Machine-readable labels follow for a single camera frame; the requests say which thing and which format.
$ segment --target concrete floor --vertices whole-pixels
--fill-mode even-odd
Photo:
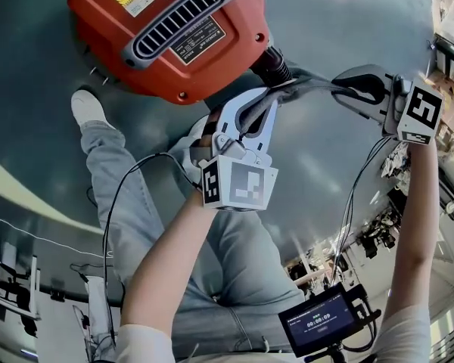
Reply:
[[[288,59],[330,78],[368,63],[413,77],[425,71],[430,57],[426,41],[433,31],[431,0],[267,0],[266,16]],[[0,164],[58,212],[98,226],[85,194],[90,175],[70,113],[72,92],[84,83],[96,87],[107,118],[124,132],[136,157],[173,145],[207,107],[177,107],[89,80],[70,36],[66,0],[0,0]],[[307,249],[337,233],[348,191],[379,138],[373,122],[326,94],[310,95],[279,111],[270,153],[280,174],[270,207],[261,215],[283,259],[297,255],[294,243]],[[390,188],[379,179],[382,160],[383,154],[357,189],[355,225],[374,215],[378,205],[370,201]],[[159,182],[162,165],[152,165],[144,174],[148,184],[156,185],[154,197],[168,220],[182,201],[159,188],[174,188],[170,180]],[[41,236],[101,252],[97,234],[3,200],[0,215]],[[0,235],[17,236],[3,225]],[[67,271],[68,265],[98,262],[26,240],[28,253],[38,254],[39,266],[47,271],[44,281],[70,291],[82,290],[82,284]]]

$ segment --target jeans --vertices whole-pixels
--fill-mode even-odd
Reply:
[[[118,185],[136,160],[124,148],[123,134],[105,123],[91,121],[81,131],[104,228]],[[115,273],[126,289],[163,231],[141,171],[130,174],[118,195],[108,238]],[[189,356],[197,343],[195,355],[264,350],[265,340],[271,350],[290,350],[278,313],[304,301],[303,292],[286,275],[257,214],[219,212],[207,240],[222,266],[221,299],[214,301],[189,281],[173,324],[175,357]]]

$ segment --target white shirt sleeve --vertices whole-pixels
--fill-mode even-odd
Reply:
[[[384,321],[372,354],[377,354],[377,363],[427,363],[431,354],[428,308],[410,306]]]
[[[117,337],[117,363],[175,363],[172,340],[143,325],[123,325]]]

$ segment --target human arm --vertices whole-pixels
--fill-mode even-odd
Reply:
[[[141,261],[126,291],[121,325],[137,324],[171,337],[173,318],[216,215],[194,192]]]
[[[391,295],[384,318],[410,306],[428,306],[431,265],[439,230],[437,149],[412,144],[409,196],[396,251]]]

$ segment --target white sneaker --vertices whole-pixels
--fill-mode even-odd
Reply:
[[[174,156],[185,168],[188,178],[194,183],[200,182],[201,171],[200,168],[194,166],[190,159],[190,146],[202,138],[202,133],[205,129],[205,124],[207,124],[207,119],[209,117],[205,116],[199,119],[190,129],[188,136],[182,137],[179,139],[172,149],[168,151],[169,154]]]
[[[73,110],[74,118],[79,126],[88,121],[101,121],[111,128],[115,129],[104,115],[104,110],[101,102],[87,90],[78,90],[70,99],[70,106]]]

